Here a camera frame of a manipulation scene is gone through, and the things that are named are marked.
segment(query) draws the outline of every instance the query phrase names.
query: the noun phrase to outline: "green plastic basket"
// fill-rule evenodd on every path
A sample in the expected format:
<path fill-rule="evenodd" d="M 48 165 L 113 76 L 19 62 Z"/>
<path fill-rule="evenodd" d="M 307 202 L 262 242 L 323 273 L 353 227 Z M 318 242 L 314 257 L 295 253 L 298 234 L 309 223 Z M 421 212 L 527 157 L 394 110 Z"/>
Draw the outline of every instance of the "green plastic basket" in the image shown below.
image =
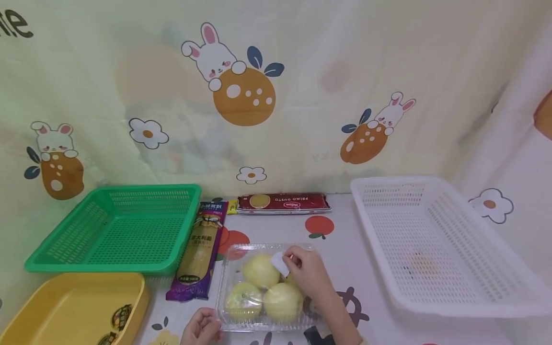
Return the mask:
<path fill-rule="evenodd" d="M 48 235 L 25 269 L 174 275 L 200 194 L 196 184 L 97 188 Z"/>

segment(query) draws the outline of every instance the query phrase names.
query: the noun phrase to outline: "purple pasta package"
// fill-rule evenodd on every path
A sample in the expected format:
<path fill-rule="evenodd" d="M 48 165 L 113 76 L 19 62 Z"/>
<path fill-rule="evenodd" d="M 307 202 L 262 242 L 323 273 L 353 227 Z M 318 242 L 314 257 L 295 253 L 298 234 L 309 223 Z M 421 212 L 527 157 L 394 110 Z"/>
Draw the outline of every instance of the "purple pasta package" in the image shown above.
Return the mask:
<path fill-rule="evenodd" d="M 200 203 L 182 261 L 167 292 L 167 300 L 209 299 L 209 286 L 227 208 L 226 201 Z"/>

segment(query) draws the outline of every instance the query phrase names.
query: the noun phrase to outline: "apple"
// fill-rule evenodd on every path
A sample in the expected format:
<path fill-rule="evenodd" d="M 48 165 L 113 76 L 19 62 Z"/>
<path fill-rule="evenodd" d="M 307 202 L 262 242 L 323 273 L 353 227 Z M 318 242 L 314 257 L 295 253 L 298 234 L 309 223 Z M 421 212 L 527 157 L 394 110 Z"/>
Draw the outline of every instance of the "apple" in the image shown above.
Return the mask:
<path fill-rule="evenodd" d="M 290 273 L 287 277 L 284 277 L 284 276 L 282 275 L 282 281 L 283 281 L 284 283 L 288 283 L 288 284 L 291 284 L 291 285 L 293 285 L 293 286 L 299 288 L 299 286 L 298 286 L 297 283 L 295 282 L 295 279 L 293 279 L 293 276 L 291 275 L 291 273 Z"/>
<path fill-rule="evenodd" d="M 302 302 L 301 291 L 288 283 L 276 284 L 264 295 L 264 309 L 268 317 L 278 323 L 296 321 L 303 308 Z"/>
<path fill-rule="evenodd" d="M 261 313 L 263 295 L 253 284 L 237 283 L 226 298 L 225 311 L 234 321 L 250 321 Z"/>
<path fill-rule="evenodd" d="M 280 281 L 280 272 L 272 265 L 269 254 L 257 254 L 243 264 L 242 274 L 246 281 L 260 289 L 270 289 Z"/>

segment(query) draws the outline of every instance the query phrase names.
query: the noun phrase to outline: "white flower illustration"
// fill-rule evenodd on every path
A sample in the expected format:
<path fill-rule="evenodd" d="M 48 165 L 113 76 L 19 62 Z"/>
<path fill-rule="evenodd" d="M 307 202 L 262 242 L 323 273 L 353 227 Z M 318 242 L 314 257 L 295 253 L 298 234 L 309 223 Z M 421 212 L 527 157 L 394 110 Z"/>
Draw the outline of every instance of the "white flower illustration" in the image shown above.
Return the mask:
<path fill-rule="evenodd" d="M 482 217 L 489 217 L 496 224 L 504 224 L 506 215 L 514 211 L 514 203 L 496 188 L 485 189 L 468 202 Z"/>
<path fill-rule="evenodd" d="M 146 122 L 141 119 L 131 119 L 129 126 L 132 128 L 130 137 L 136 142 L 144 144 L 149 149 L 156 149 L 159 144 L 169 141 L 169 136 L 161 130 L 161 125 L 153 120 Z"/>
<path fill-rule="evenodd" d="M 236 176 L 236 178 L 238 179 L 238 181 L 243 181 L 247 184 L 255 184 L 259 181 L 266 180 L 267 176 L 264 173 L 264 168 L 243 167 L 240 169 L 240 173 Z"/>

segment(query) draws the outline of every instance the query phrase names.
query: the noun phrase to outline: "flower pattern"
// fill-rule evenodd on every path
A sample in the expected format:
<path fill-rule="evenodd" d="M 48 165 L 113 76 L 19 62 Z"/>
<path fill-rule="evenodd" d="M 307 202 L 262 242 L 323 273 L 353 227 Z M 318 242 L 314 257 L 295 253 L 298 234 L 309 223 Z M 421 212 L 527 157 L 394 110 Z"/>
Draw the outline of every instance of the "flower pattern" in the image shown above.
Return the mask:
<path fill-rule="evenodd" d="M 151 341 L 149 345 L 179 345 L 180 338 L 172 334 L 169 330 L 162 330 L 157 334 L 157 338 Z"/>
<path fill-rule="evenodd" d="M 506 215 L 514 211 L 514 203 L 496 188 L 485 189 L 468 202 L 482 217 L 488 217 L 496 224 L 504 224 Z"/>
<path fill-rule="evenodd" d="M 267 179 L 267 175 L 264 173 L 264 168 L 256 167 L 242 167 L 240 173 L 236 176 L 238 181 L 245 182 L 247 184 L 255 184 L 259 181 Z"/>
<path fill-rule="evenodd" d="M 138 118 L 131 119 L 129 126 L 132 128 L 130 137 L 141 144 L 144 144 L 150 150 L 159 147 L 159 144 L 165 144 L 169 141 L 169 136 L 162 131 L 161 125 L 153 120 L 143 121 Z"/>

